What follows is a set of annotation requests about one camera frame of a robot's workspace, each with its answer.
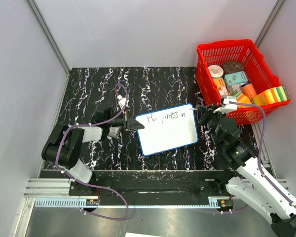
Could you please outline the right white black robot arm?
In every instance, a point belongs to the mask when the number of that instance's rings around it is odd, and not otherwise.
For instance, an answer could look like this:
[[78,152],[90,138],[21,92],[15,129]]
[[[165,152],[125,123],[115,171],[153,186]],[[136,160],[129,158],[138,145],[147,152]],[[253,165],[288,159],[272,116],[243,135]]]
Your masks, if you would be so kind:
[[215,191],[228,193],[258,212],[278,237],[296,237],[296,197],[286,190],[240,140],[235,119],[227,117],[233,103],[222,107],[198,105],[198,123],[206,126],[226,169],[215,182]]

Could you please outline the blue framed whiteboard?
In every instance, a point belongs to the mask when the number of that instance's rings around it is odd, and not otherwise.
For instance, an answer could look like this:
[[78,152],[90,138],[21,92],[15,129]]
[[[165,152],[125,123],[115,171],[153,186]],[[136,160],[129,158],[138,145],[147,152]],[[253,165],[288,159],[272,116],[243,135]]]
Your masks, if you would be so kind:
[[142,155],[148,157],[199,141],[191,103],[135,116],[144,128],[137,131]]

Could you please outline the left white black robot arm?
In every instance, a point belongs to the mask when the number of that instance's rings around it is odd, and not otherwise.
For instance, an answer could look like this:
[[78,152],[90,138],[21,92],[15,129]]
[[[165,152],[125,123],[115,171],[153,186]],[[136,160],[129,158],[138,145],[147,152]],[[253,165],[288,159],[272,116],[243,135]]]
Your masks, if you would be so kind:
[[67,171],[72,177],[81,181],[79,188],[86,195],[92,195],[96,192],[97,183],[93,172],[79,159],[82,144],[91,141],[103,141],[113,127],[121,127],[125,131],[137,131],[145,127],[130,117],[127,110],[119,114],[118,112],[115,113],[112,108],[96,111],[91,123],[97,122],[100,125],[71,129],[64,142],[61,142],[61,140],[70,126],[61,123],[56,124],[41,152],[44,161],[53,165],[58,161],[61,170]]

